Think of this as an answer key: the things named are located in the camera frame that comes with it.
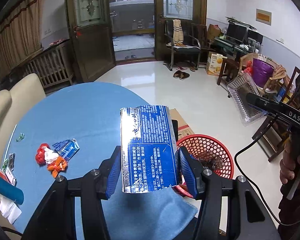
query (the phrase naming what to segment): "brown curtain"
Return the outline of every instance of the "brown curtain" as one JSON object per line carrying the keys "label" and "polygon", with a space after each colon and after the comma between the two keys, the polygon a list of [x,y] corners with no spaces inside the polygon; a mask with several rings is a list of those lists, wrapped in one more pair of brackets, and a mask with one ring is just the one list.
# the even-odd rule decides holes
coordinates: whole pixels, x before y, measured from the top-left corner
{"label": "brown curtain", "polygon": [[0,24],[0,81],[41,49],[43,0],[21,0]]}

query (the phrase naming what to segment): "round table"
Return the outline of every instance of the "round table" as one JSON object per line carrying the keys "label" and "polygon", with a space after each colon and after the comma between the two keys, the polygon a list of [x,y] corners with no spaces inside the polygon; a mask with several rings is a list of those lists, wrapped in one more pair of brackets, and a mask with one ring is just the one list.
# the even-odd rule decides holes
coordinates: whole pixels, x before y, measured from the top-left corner
{"label": "round table", "polygon": [[[23,232],[41,199],[54,181],[34,156],[41,143],[75,138],[79,151],[68,163],[67,179],[82,177],[98,168],[120,145],[120,109],[148,105],[130,90],[102,82],[84,83],[59,90],[35,105],[19,122],[9,153],[16,153],[14,175],[25,196],[22,214],[15,221]],[[25,138],[16,142],[20,133]],[[80,200],[76,198],[77,239],[82,240]],[[107,227],[116,239],[173,239],[190,222],[196,209],[171,188],[144,194],[122,192],[122,178],[114,194],[102,201]]]}

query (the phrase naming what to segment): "decorative glass window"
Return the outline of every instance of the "decorative glass window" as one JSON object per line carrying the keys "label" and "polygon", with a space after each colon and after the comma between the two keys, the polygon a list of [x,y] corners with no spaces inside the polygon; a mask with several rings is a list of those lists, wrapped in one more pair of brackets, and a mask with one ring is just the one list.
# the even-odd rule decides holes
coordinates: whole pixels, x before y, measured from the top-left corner
{"label": "decorative glass window", "polygon": [[193,0],[163,0],[163,16],[192,20]]}
{"label": "decorative glass window", "polygon": [[105,22],[103,0],[74,0],[74,4],[78,26]]}

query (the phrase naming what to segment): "open door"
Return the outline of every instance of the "open door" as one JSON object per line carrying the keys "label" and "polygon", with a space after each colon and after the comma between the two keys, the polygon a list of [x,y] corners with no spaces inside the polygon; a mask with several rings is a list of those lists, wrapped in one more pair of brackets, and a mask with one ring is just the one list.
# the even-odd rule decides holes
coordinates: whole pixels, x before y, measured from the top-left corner
{"label": "open door", "polygon": [[66,0],[66,12],[77,78],[95,81],[115,66],[109,0]]}
{"label": "open door", "polygon": [[205,24],[205,0],[155,0],[155,58],[164,60],[171,51],[164,36],[165,20],[179,19],[195,24]]}

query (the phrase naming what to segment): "brown cardboard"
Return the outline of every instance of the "brown cardboard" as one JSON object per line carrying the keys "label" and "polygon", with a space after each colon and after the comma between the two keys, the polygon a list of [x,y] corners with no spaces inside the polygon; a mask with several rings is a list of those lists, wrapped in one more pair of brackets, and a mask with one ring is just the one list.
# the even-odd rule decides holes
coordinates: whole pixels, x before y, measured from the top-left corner
{"label": "brown cardboard", "polygon": [[221,54],[209,52],[206,72],[208,75],[219,76],[223,59],[227,58]]}
{"label": "brown cardboard", "polygon": [[178,113],[176,109],[170,109],[170,116],[171,119],[178,121],[178,140],[180,140],[181,138],[187,135],[194,134],[194,132],[189,127],[189,125],[181,117],[181,115]]}
{"label": "brown cardboard", "polygon": [[221,34],[221,29],[219,28],[218,25],[209,25],[208,28],[208,33],[207,33],[207,38],[208,40],[214,41],[214,37],[219,37]]}

